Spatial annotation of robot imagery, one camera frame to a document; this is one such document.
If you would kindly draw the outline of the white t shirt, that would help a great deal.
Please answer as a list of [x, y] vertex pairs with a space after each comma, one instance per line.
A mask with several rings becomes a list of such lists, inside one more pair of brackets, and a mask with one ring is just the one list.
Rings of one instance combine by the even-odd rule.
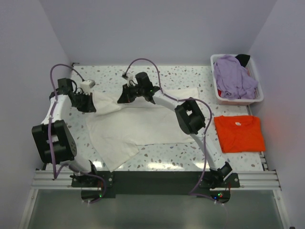
[[91, 144], [109, 171], [139, 153], [138, 146], [189, 143], [173, 111], [138, 97], [118, 104], [118, 94], [93, 92], [95, 113], [86, 118]]

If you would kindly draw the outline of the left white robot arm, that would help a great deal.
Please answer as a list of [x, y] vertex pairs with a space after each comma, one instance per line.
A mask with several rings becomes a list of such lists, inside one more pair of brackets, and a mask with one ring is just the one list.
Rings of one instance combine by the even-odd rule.
[[96, 167], [77, 153], [77, 144], [64, 120], [72, 107], [83, 113], [96, 112], [92, 92], [78, 92], [74, 80], [59, 79], [45, 119], [31, 133], [42, 162], [53, 165], [54, 178], [66, 167], [73, 172], [73, 187], [96, 187], [101, 184]]

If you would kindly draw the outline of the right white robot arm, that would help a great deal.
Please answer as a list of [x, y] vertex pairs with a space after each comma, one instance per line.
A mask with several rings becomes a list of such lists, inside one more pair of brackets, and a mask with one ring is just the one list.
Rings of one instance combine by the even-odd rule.
[[152, 84], [145, 72], [138, 73], [135, 77], [123, 73], [122, 78], [127, 83], [122, 86], [122, 94], [117, 103], [132, 103], [137, 97], [143, 97], [152, 104], [173, 111], [180, 129], [193, 138], [204, 153], [203, 173], [198, 183], [204, 181], [210, 188], [224, 187], [229, 182], [233, 170], [206, 136], [211, 120], [208, 124], [205, 123], [205, 117], [197, 104], [200, 100], [192, 97], [179, 99], [166, 94], [160, 86]]

